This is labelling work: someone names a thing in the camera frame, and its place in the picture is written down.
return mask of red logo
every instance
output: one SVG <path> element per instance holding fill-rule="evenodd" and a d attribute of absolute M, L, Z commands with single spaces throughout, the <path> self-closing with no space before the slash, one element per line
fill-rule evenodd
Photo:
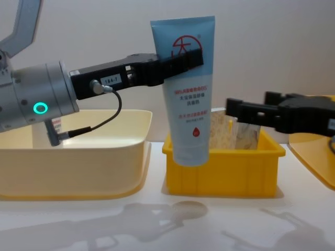
<path fill-rule="evenodd" d="M 203 47 L 201 46 L 201 43 L 198 39 L 190 35 L 184 35 L 174 41 L 172 45 L 173 50 L 171 51 L 171 57 L 187 52 L 187 47 L 189 47 L 190 45 L 192 45 L 193 50 L 197 48 L 203 50 Z"/>
<path fill-rule="evenodd" d="M 200 135 L 199 129 L 198 128 L 194 128 L 194 130 L 193 130 L 193 136 L 194 137 L 198 137 L 199 135 Z"/>

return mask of label sticker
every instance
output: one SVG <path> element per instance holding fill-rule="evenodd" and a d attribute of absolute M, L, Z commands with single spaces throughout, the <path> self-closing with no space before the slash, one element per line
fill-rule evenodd
<path fill-rule="evenodd" d="M 101 80 L 101 84 L 109 85 L 109 86 L 122 83 L 120 74 L 115 74 L 115 75 L 112 75 L 112 76 L 103 77 L 100 80 Z"/>
<path fill-rule="evenodd" d="M 61 118 L 55 118 L 52 120 L 52 124 L 56 130 L 57 133 L 62 132 L 62 120 Z"/>
<path fill-rule="evenodd" d="M 72 76 L 75 76 L 75 75 L 79 75 L 80 74 L 80 72 L 78 71 L 78 70 L 76 70 L 76 71 L 71 71 L 70 72 L 70 76 L 72 77 Z"/>
<path fill-rule="evenodd" d="M 328 129 L 335 130 L 335 119 L 330 119 L 329 120 Z"/>

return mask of green led ring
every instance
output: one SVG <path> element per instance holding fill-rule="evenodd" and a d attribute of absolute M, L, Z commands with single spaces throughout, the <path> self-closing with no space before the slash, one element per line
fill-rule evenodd
<path fill-rule="evenodd" d="M 37 108 L 40 107 L 40 106 L 43 106 L 44 107 L 44 111 L 39 111 Z M 37 102 L 36 104 L 34 104 L 33 106 L 33 111 L 34 113 L 37 113 L 37 114 L 44 114 L 48 111 L 48 106 L 46 103 L 43 103 L 43 102 Z"/>

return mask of cable connector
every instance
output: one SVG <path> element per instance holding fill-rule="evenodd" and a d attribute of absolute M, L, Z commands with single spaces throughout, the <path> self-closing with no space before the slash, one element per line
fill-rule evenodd
<path fill-rule="evenodd" d="M 90 88 L 95 94 L 102 94 L 102 93 L 112 93 L 113 88 L 110 86 L 102 85 L 98 80 L 92 80 L 90 82 Z"/>

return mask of cream plastic tray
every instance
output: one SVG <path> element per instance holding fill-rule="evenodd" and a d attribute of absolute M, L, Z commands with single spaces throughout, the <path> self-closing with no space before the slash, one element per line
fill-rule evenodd
<path fill-rule="evenodd" d="M 114 110 L 61 118 L 62 131 L 94 126 Z M 43 124 L 0 134 L 0 199 L 85 200 L 141 189 L 149 165 L 152 113 L 123 110 L 103 127 L 50 147 Z"/>

